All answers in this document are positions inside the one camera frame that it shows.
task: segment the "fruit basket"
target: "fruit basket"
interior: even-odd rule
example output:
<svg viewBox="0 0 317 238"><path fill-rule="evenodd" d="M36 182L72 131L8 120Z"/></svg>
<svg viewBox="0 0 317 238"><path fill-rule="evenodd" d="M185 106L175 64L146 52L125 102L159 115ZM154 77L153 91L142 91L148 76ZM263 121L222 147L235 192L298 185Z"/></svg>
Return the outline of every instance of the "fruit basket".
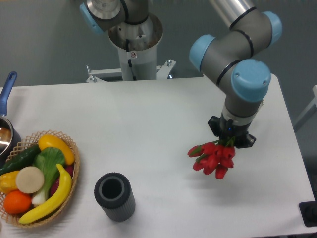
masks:
<svg viewBox="0 0 317 238"><path fill-rule="evenodd" d="M51 134L55 135L58 138L62 139L68 147L71 149L71 151L74 154L75 157L75 162L74 162L74 171L73 171L73 177L72 177L72 184L71 184L71 189L68 197L66 200L62 203L60 207L58 207L53 213L43 217L42 219L39 219L33 223L30 224L21 224L19 223L19 219L22 216L22 214L19 215L11 215L8 214L4 207L3 207L3 202L5 199L5 194L0 193L0 217L4 219L7 223L13 224L16 227L20 228L33 228L33 227L39 227L42 225L45 225L49 222L51 222L53 219L55 219L65 208L65 206L69 203L70 198L72 197L74 193L74 189L76 187L76 182L78 179L78 173L79 173L79 167L80 167L80 159L79 159L79 152L76 143L66 134L63 132L57 132L57 131L39 131L36 133L33 133L30 136L27 136L25 139L23 139L21 142L17 144L16 147L14 147L13 151L11 151L10 155L8 156L8 160L13 158L15 155L19 154L21 151L25 150L28 147L31 147L32 145L38 143L39 139L45 135L45 134Z"/></svg>

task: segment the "yellow pepper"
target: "yellow pepper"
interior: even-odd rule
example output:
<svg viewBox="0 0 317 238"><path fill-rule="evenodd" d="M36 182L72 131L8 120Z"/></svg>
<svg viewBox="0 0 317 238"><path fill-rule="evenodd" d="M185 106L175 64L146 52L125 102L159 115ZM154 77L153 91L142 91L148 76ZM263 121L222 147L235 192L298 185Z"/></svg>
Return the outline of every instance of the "yellow pepper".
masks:
<svg viewBox="0 0 317 238"><path fill-rule="evenodd" d="M15 184L15 178L19 172L13 171L0 176L0 192L8 194L18 189Z"/></svg>
<svg viewBox="0 0 317 238"><path fill-rule="evenodd" d="M25 213L19 223L32 223L56 210L68 197L71 189L71 176L61 164L56 165L59 170L59 186L47 201Z"/></svg>
<svg viewBox="0 0 317 238"><path fill-rule="evenodd" d="M68 145L66 145L66 143L57 136L46 134L39 139L40 150L43 151L47 147L55 147L60 149L64 154L66 165L72 165L74 163L75 157L73 152L68 147Z"/></svg>

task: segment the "green leaf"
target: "green leaf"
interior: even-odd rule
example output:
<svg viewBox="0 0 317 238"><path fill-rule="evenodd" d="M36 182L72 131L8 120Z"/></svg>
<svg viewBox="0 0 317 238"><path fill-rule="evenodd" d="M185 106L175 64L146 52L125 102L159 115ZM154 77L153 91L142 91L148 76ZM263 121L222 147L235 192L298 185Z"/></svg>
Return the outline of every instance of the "green leaf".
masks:
<svg viewBox="0 0 317 238"><path fill-rule="evenodd" d="M233 147L234 146L234 141L235 141L236 137L233 136L231 138L228 139L228 141L225 144L225 147Z"/></svg>
<svg viewBox="0 0 317 238"><path fill-rule="evenodd" d="M48 199L50 188L59 177L59 171L56 164L65 166L65 157L60 149L54 147L44 149L34 159L33 166L39 168L43 172L45 182L42 188L34 194L33 198L36 197L37 194L43 194L45 197L44 200Z"/></svg>
<svg viewBox="0 0 317 238"><path fill-rule="evenodd" d="M199 156L199 157L196 159L196 162L199 163L200 160L202 160L203 158L205 158L205 157L207 157L207 156L208 156L208 155L206 155L206 154L203 154L203 155Z"/></svg>
<svg viewBox="0 0 317 238"><path fill-rule="evenodd" d="M195 150L193 150L193 151L190 153L190 155L191 155L191 156L192 156L192 155L195 155L196 153L199 153L201 150L202 150L202 146L200 145L200 146L198 146Z"/></svg>

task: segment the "cooking pot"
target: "cooking pot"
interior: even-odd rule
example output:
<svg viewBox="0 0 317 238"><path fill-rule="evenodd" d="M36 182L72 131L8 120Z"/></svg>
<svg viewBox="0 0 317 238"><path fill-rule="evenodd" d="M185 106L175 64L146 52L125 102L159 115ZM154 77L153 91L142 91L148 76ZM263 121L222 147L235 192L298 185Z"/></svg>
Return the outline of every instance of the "cooking pot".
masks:
<svg viewBox="0 0 317 238"><path fill-rule="evenodd" d="M7 101L17 78L16 72L11 72L0 94L0 168L5 163L10 151L21 141L20 135L6 118Z"/></svg>

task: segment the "yellow banana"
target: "yellow banana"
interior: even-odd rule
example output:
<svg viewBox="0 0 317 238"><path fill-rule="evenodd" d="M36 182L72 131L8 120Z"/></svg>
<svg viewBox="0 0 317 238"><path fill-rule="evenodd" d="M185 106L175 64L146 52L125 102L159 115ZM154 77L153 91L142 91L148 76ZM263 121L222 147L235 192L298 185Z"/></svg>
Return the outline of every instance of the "yellow banana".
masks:
<svg viewBox="0 0 317 238"><path fill-rule="evenodd" d="M46 202L25 213L19 219L19 223L29 224L48 215L56 210L68 197L71 189L71 176L61 164L57 164L56 166L59 170L59 186L57 191Z"/></svg>

